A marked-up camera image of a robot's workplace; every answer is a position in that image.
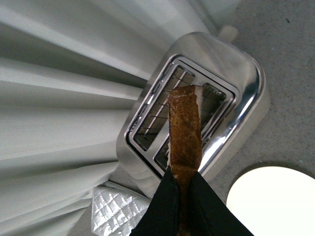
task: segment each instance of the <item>toaster body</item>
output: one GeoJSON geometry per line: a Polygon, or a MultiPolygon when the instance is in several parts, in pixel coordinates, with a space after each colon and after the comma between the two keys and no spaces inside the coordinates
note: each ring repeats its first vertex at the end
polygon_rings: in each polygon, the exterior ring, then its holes
{"type": "Polygon", "coordinates": [[[164,56],[118,136],[122,167],[152,198],[167,167],[169,92],[203,86],[199,172],[210,181],[231,160],[270,106],[259,64],[233,45],[205,33],[178,39],[164,56]]]}

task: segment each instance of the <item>white curtain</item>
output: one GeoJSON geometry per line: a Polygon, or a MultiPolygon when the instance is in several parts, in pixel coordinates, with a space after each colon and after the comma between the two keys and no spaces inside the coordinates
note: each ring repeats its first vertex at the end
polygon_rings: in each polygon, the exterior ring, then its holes
{"type": "Polygon", "coordinates": [[[238,2],[1,0],[0,235],[66,235],[166,50],[238,2]]]}

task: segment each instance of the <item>toaster slot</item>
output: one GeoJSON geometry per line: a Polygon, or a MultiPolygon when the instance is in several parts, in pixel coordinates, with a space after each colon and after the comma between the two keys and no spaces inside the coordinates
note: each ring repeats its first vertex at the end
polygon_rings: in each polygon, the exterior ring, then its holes
{"type": "Polygon", "coordinates": [[[174,87],[190,85],[193,81],[193,75],[185,71],[182,67],[177,66],[159,94],[154,93],[153,89],[147,104],[150,105],[149,112],[140,123],[140,127],[134,135],[135,142],[144,150],[148,150],[160,130],[168,119],[167,97],[174,87]]]}

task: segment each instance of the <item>chrome trim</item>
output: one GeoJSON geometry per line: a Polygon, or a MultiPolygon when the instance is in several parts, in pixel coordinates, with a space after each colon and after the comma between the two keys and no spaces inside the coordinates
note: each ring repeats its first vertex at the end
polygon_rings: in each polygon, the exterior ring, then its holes
{"type": "Polygon", "coordinates": [[[194,32],[181,37],[170,48],[148,81],[117,140],[116,150],[121,165],[150,198],[159,185],[161,172],[158,168],[153,168],[150,162],[144,162],[128,145],[126,132],[130,129],[141,104],[147,101],[148,94],[157,83],[157,78],[165,73],[167,65],[178,56],[193,61],[198,69],[220,78],[223,87],[235,88],[233,104],[224,113],[224,119],[216,123],[216,129],[204,148],[199,172],[207,181],[210,181],[229,162],[269,108],[270,100],[264,73],[251,56],[205,33],[194,32]]]}

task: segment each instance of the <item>quilted silver fabric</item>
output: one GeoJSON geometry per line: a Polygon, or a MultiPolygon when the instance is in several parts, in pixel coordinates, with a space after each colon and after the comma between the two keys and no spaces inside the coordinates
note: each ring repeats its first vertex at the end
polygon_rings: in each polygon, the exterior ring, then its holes
{"type": "Polygon", "coordinates": [[[128,236],[147,211],[150,200],[112,182],[94,188],[92,233],[128,236]]]}

